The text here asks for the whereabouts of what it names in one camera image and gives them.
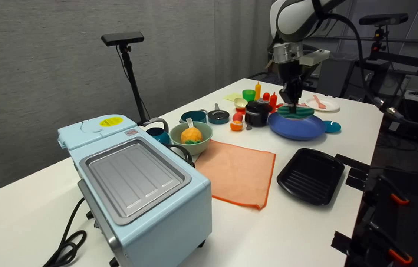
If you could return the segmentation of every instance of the orange towel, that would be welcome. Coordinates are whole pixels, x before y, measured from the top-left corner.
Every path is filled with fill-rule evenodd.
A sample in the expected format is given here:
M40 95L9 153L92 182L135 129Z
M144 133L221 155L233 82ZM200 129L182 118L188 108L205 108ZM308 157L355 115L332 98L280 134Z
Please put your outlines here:
M275 154L211 140L195 169L212 183L212 197L259 210L267 204Z

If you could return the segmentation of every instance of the gray curtain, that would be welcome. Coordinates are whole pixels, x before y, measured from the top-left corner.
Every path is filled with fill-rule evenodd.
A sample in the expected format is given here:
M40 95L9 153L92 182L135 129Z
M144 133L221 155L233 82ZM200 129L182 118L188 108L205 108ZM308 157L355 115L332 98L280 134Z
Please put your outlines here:
M138 120L114 47L100 36L139 30L130 53L151 116L266 64L261 0L0 0L0 187L68 154L57 129L99 115Z

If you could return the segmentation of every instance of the light blue toaster oven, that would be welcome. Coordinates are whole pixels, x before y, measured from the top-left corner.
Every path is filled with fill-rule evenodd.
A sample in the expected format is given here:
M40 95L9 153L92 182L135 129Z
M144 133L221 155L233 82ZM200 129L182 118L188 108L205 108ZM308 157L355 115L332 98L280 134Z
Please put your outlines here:
M101 116L58 134L120 266L177 266L211 233L210 181L129 118Z

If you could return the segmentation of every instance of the white plate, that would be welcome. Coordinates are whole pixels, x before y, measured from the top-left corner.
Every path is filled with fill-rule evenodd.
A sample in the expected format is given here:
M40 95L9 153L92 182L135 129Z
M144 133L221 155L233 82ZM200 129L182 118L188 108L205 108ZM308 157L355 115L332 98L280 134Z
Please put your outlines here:
M325 109L321 109L319 108L319 105L316 103L316 100L314 100L314 98L309 98L308 100L306 100L306 105L310 108L313 108L315 110L319 110L319 111L336 111L339 109L339 104L338 102L329 99L329 98L319 98L319 101L321 103L323 103L324 105L326 105Z

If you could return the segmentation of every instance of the yellow warning label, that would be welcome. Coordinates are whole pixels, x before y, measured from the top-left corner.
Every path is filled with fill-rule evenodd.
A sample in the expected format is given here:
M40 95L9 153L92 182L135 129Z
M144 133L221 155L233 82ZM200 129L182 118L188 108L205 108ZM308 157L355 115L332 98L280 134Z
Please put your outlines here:
M123 121L123 118L120 117L112 117L108 119L104 119L100 122L100 126L102 127L111 127L115 125L119 125Z

